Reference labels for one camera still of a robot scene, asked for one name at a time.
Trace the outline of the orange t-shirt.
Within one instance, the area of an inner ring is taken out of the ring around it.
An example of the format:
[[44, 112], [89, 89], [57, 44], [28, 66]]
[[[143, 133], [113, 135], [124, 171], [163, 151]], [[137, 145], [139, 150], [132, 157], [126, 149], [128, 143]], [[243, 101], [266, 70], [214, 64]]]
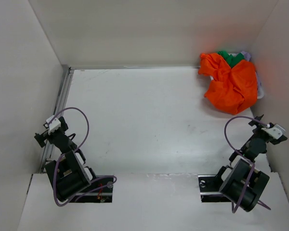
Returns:
[[257, 101], [257, 77], [252, 62], [241, 60], [230, 67], [217, 53], [202, 53], [198, 74], [213, 77], [206, 98], [216, 109], [237, 115]]

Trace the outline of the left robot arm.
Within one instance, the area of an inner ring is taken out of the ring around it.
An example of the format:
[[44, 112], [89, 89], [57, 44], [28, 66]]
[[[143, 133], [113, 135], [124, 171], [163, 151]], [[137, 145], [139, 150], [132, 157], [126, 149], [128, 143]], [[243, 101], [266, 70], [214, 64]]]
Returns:
[[75, 133], [66, 135], [68, 125], [65, 119], [61, 116], [56, 118], [54, 123], [58, 126], [55, 130], [49, 131], [45, 124], [46, 130], [42, 134], [36, 133], [34, 138], [42, 148], [48, 141], [61, 151], [62, 158], [46, 163], [45, 170], [55, 191], [56, 200], [62, 204], [84, 189], [88, 192], [95, 191], [98, 188], [98, 179], [86, 173], [83, 166], [86, 158], [73, 142]]

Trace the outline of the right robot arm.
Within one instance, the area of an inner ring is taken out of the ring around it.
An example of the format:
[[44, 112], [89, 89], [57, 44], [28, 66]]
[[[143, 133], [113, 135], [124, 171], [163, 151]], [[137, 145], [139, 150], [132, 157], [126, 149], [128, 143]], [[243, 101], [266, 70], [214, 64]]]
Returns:
[[[228, 125], [237, 118], [249, 119], [249, 125], [255, 126], [253, 135], [240, 149], [235, 148], [227, 136]], [[221, 172], [216, 175], [213, 183], [218, 192], [232, 203], [233, 214], [239, 208], [250, 212], [256, 205], [271, 210], [260, 200], [270, 177], [256, 169], [255, 160], [260, 154], [267, 153], [268, 143], [277, 145], [288, 138], [283, 127], [277, 123], [264, 123], [262, 118], [262, 115], [254, 118], [237, 115], [229, 119], [223, 129], [225, 140], [233, 153], [229, 157], [229, 165], [220, 169]]]

